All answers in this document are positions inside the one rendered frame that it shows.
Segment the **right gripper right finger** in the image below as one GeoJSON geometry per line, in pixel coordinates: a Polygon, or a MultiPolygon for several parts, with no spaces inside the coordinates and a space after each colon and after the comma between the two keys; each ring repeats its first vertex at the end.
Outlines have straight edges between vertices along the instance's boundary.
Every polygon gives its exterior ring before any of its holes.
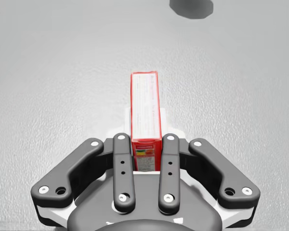
{"type": "Polygon", "coordinates": [[[207,140],[188,142],[167,125],[161,109],[158,206],[168,215],[253,215],[259,188],[207,140]]]}

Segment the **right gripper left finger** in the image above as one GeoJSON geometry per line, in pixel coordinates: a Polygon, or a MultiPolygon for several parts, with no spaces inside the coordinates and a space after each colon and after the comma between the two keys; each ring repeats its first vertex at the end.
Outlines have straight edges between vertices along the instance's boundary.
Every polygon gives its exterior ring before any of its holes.
{"type": "Polygon", "coordinates": [[[130,213],[136,196],[131,151],[131,109],[105,141],[89,138],[31,188],[38,214],[130,213]]]}

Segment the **red and white carton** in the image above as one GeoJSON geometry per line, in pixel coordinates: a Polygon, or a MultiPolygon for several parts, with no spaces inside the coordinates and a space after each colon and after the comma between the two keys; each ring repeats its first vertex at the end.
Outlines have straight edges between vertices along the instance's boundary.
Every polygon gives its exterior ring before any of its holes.
{"type": "Polygon", "coordinates": [[[131,74],[131,144],[137,171],[160,171],[162,130],[156,71],[131,74]]]}

